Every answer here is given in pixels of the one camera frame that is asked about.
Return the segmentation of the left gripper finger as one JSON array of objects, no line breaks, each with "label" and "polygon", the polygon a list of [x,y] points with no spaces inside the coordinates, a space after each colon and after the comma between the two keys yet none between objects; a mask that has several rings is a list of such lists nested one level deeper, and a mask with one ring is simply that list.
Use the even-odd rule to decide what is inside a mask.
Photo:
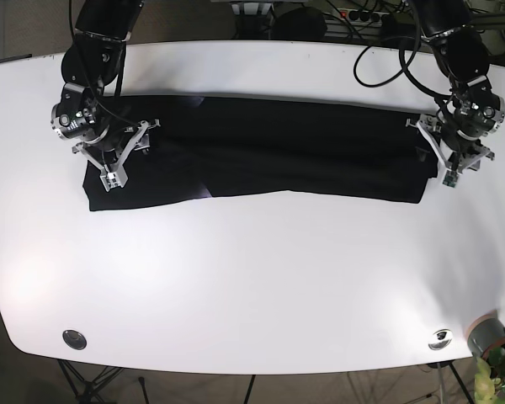
[{"label": "left gripper finger", "polygon": [[415,151],[419,162],[428,162],[430,160],[430,151],[416,146]]}]

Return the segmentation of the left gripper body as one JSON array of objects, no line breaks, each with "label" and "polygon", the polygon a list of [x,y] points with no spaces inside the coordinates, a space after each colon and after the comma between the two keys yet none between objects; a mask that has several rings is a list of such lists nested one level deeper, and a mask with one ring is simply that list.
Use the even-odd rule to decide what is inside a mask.
[{"label": "left gripper body", "polygon": [[468,170],[478,171],[482,160],[495,160],[495,153],[484,146],[479,138],[468,138],[459,130],[453,129],[440,113],[408,118],[406,127],[419,131],[432,147],[447,175],[461,175]]}]

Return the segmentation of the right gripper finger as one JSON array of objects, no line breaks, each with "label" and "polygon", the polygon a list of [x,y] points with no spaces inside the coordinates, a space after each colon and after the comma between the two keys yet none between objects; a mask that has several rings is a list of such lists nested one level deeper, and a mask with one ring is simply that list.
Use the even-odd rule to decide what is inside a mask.
[{"label": "right gripper finger", "polygon": [[142,152],[143,154],[147,155],[150,151],[151,143],[150,143],[150,136],[148,134],[145,134],[137,143],[136,143],[136,150],[138,152]]}]

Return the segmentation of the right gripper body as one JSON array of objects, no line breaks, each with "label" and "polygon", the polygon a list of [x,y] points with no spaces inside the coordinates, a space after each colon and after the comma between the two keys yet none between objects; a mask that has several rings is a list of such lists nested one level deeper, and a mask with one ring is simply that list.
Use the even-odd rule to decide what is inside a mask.
[{"label": "right gripper body", "polygon": [[93,141],[81,141],[73,148],[74,154],[81,153],[100,172],[106,169],[113,172],[118,167],[125,169],[125,162],[132,152],[137,152],[136,143],[145,135],[150,135],[150,130],[161,126],[159,119],[150,121],[142,120],[140,126],[132,126],[108,134],[108,130]]}]

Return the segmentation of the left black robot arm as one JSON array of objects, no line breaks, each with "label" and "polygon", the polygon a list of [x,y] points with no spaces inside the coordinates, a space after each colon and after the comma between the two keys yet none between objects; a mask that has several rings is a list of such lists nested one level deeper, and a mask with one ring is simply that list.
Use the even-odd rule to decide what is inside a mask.
[{"label": "left black robot arm", "polygon": [[[445,167],[444,183],[453,186],[464,171],[478,170],[481,160],[494,153],[481,143],[505,120],[505,102],[492,92],[487,48],[471,25],[471,12],[463,1],[409,1],[415,23],[413,49],[405,58],[399,46],[399,73],[433,98],[437,114],[423,115],[416,127],[430,142]],[[427,45],[440,71],[449,79],[448,94],[424,87],[409,71],[421,44]]]}]

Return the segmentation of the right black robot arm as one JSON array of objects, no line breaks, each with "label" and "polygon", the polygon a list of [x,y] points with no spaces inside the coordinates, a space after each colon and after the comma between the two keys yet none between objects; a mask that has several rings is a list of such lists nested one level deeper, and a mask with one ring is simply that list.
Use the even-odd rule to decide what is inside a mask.
[{"label": "right black robot arm", "polygon": [[68,15],[72,45],[61,62],[64,86],[50,124],[62,140],[76,141],[72,151],[99,170],[106,190],[125,186],[128,156],[146,152],[150,130],[160,125],[157,119],[135,122],[104,100],[110,83],[113,100],[120,99],[126,46],[143,6],[142,1],[86,1],[78,15]]}]

